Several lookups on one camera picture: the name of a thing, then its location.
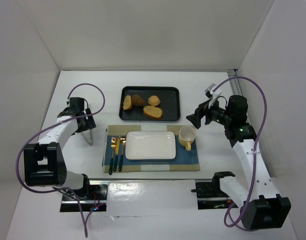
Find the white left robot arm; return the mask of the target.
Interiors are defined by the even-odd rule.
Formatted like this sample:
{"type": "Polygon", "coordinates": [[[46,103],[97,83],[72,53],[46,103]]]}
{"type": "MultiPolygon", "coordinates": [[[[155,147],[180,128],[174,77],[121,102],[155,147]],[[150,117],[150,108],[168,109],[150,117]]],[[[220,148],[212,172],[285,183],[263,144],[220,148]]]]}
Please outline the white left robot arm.
{"type": "Polygon", "coordinates": [[[58,126],[52,128],[35,144],[24,148],[25,182],[30,187],[70,187],[85,198],[90,193],[90,182],[85,174],[67,171],[62,149],[68,139],[96,127],[84,98],[72,97],[68,106],[58,114],[58,126]]]}

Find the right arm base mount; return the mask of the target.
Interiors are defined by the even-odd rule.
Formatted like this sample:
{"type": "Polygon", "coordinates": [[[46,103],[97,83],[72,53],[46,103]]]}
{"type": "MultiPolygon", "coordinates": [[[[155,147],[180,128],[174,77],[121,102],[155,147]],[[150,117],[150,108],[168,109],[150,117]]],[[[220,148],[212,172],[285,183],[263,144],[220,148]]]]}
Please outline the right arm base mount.
{"type": "Polygon", "coordinates": [[[199,210],[227,209],[232,200],[227,194],[217,192],[211,180],[196,180],[195,189],[191,190],[196,194],[199,210]]]}

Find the brown croissant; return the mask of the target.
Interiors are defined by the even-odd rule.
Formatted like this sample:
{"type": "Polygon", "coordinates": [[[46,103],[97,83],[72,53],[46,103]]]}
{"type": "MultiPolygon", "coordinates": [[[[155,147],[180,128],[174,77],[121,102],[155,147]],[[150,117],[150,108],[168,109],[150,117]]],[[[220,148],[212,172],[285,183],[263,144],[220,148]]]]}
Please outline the brown croissant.
{"type": "Polygon", "coordinates": [[[136,107],[143,107],[145,105],[144,99],[138,94],[131,96],[132,105],[136,107]]]}

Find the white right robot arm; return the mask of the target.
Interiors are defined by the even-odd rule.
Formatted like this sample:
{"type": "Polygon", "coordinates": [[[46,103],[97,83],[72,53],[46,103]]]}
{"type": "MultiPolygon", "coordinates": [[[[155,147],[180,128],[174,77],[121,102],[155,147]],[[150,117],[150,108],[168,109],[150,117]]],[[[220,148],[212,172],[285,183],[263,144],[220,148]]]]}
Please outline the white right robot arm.
{"type": "Polygon", "coordinates": [[[195,112],[186,118],[197,128],[201,119],[205,124],[216,122],[224,126],[226,138],[238,156],[248,188],[243,187],[229,171],[216,172],[212,178],[213,189],[224,193],[240,214],[237,220],[247,231],[281,228],[291,209],[289,198],[282,197],[266,169],[256,140],[254,128],[247,123],[247,99],[232,95],[225,108],[209,99],[201,103],[195,112]]]}

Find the metal kitchen tongs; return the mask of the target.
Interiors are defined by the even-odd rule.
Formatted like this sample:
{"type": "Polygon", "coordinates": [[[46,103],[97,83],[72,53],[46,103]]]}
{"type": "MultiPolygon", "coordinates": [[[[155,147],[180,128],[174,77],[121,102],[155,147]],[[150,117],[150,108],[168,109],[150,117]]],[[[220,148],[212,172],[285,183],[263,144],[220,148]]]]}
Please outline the metal kitchen tongs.
{"type": "Polygon", "coordinates": [[[89,146],[93,145],[93,131],[91,129],[82,132],[81,135],[89,146]]]}

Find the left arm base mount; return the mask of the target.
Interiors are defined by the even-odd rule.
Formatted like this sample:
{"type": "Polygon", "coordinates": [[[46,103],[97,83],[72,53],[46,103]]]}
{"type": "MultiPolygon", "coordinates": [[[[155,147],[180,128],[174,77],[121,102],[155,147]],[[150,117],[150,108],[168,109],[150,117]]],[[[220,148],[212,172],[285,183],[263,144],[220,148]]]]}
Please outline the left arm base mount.
{"type": "MultiPolygon", "coordinates": [[[[91,180],[85,196],[79,197],[83,212],[105,212],[107,208],[108,182],[101,180],[91,180]]],[[[61,190],[62,194],[60,212],[75,213],[79,212],[76,197],[67,190],[61,190]]]]}

